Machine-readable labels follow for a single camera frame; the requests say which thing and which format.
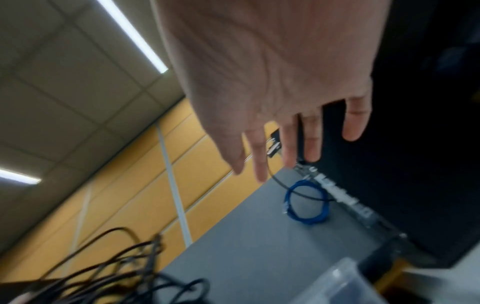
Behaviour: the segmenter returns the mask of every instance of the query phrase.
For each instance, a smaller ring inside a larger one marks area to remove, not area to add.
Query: wall
[[[265,133],[276,128],[275,123],[268,123]],[[0,259],[0,281],[36,279],[88,240],[116,226],[131,228],[142,240],[161,231],[165,251],[159,269],[179,256],[189,244],[178,220],[158,132],[193,241],[260,187],[251,159],[241,175],[230,173],[184,99],[8,251]],[[273,172],[281,166],[279,156],[270,160]],[[125,234],[114,232],[52,277],[104,261],[131,244]]]

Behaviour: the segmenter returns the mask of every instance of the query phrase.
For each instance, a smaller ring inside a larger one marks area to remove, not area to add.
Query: transparent plastic box
[[[322,274],[290,304],[387,304],[359,273],[357,263],[344,258]]]

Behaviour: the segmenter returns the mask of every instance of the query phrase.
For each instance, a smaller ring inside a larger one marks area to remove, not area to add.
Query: ceiling light
[[[156,67],[160,73],[168,71],[167,66],[163,61],[155,54],[149,44],[143,39],[143,37],[137,32],[130,21],[125,15],[118,9],[112,0],[97,0],[106,12],[115,20],[115,22],[121,27],[121,29],[127,34],[140,51],[150,60],[150,62]]]
[[[25,183],[29,185],[36,185],[40,183],[41,179],[27,176],[20,173],[15,173],[8,170],[0,169],[0,178],[11,179],[20,183]]]

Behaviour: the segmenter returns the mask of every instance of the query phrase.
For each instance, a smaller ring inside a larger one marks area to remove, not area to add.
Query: palm
[[[296,114],[311,161],[320,157],[322,105],[347,99],[343,135],[360,136],[388,6],[382,0],[158,0],[156,11],[202,126],[236,172],[243,168],[245,133],[264,181],[263,125],[270,120],[280,124],[287,166],[296,158]]]

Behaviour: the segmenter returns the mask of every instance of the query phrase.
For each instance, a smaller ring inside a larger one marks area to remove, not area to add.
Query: gray table
[[[288,169],[277,177],[287,185],[301,178]],[[285,192],[269,180],[164,271],[183,281],[209,279],[213,303],[282,304],[343,257],[361,260],[379,247],[336,203],[325,223],[293,221],[283,214]],[[292,197],[292,204],[300,216],[319,210],[318,203],[301,197]]]

